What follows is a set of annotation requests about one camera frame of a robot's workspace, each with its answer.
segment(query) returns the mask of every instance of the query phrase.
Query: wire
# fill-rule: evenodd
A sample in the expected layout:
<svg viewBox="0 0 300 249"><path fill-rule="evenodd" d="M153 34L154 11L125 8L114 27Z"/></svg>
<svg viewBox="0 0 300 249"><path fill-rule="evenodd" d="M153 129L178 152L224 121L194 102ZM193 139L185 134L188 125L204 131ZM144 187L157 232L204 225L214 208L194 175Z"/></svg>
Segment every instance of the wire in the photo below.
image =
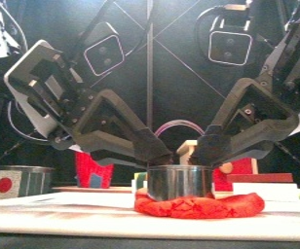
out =
<svg viewBox="0 0 300 249"><path fill-rule="evenodd" d="M212 16L212 15L220 15L224 13L224 10L225 10L225 6L216 6L210 9L208 9L206 11L204 11L198 18L197 18L197 22L196 22L196 25L194 25L194 40L196 40L196 44L197 44L197 49L198 49L198 52L200 54L205 56L205 52L204 52L204 49L202 49L202 45L201 45L201 38L200 38L200 26L201 26L201 23L202 23L202 20L208 17L208 16Z"/></svg>
<svg viewBox="0 0 300 249"><path fill-rule="evenodd" d="M140 39L140 42L138 44L136 45L136 47L125 54L125 56L130 56L134 52L137 52L140 50L140 48L142 47L142 43L144 43L144 40L148 36L148 33L149 33L149 30L152 28L152 24L153 24L153 20L154 20L154 16L156 16L156 13L157 13L157 10L160 9L160 4L158 4L160 1L154 1L154 4L153 4L153 8L152 8L152 11L150 11L150 15L149 15L149 19L146 21L146 27L145 27L145 31L144 31L144 35L142 35L142 38Z"/></svg>
<svg viewBox="0 0 300 249"><path fill-rule="evenodd" d="M157 129L156 135L160 136L166 129L169 129L173 126L178 126L178 125L189 126L190 128L193 128L200 133L200 135L205 134L204 129L196 123L193 123L190 121L185 121L185 120L174 120L174 121L170 121L170 122L165 123Z"/></svg>
<svg viewBox="0 0 300 249"><path fill-rule="evenodd" d="M160 9L158 2L160 1L154 1L154 3L157 3L157 4L153 4L153 8L152 8L149 19L148 19L148 22L146 22L146 27L145 27L145 30L144 30L142 38L140 39L140 42L134 46L134 48L125 54L125 58L130 57L144 46L142 42L145 40L145 37L148 36L149 30L152 28L154 16L156 16L157 10ZM118 69L124 64L125 64L125 62L121 63L114 69ZM96 83L93 83L93 85L90 87L93 88L112 74L112 72L113 71L109 71L106 74L104 74L102 77L96 81Z"/></svg>
<svg viewBox="0 0 300 249"><path fill-rule="evenodd" d="M109 8L110 8L112 4L114 3L114 1L116 0L106 0L104 2L104 5L102 5L102 7L101 7L101 9L100 9L100 11L98 11L98 13L97 13L93 21L89 23L85 31L82 32L82 34L81 34L81 36L79 36L79 38L78 38L78 40L75 42L75 47L74 47L74 51L75 52L74 52L74 54L70 57L70 61L73 63L75 63L77 58L79 57L79 53L81 53L83 41L86 40L88 36L90 35L90 33L92 33L96 25L100 23L104 15L105 15L106 11L109 10Z"/></svg>
<svg viewBox="0 0 300 249"><path fill-rule="evenodd" d="M41 144L41 145L49 145L49 140L47 139L41 139L41 138L35 138L27 134L25 134L15 126L14 124L14 121L13 121L13 118L11 118L11 106L13 106L13 100L9 102L9 122L10 122L10 125L11 125L11 128L13 130L17 132L17 134L25 138L26 140L30 140L31 142L37 143L37 144Z"/></svg>
<svg viewBox="0 0 300 249"><path fill-rule="evenodd" d="M11 23L15 25L15 27L17 27L19 33L21 33L22 43L23 43L22 50L23 50L23 53L26 53L27 52L27 41L26 41L26 35L25 35L23 31L22 31L22 28L21 28L18 22L15 21L15 19L13 18L13 16L10 15L9 11L5 9L2 4L0 4L0 9L2 9L3 13L7 15Z"/></svg>

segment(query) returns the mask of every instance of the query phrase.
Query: metal cylinder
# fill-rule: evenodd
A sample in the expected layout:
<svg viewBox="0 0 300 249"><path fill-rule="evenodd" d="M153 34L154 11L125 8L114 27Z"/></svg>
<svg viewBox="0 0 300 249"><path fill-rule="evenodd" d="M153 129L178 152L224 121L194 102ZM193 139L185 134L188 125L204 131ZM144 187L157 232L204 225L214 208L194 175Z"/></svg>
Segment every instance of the metal cylinder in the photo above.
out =
<svg viewBox="0 0 300 249"><path fill-rule="evenodd" d="M213 168L161 165L148 169L148 195L158 201L182 196L213 195Z"/></svg>

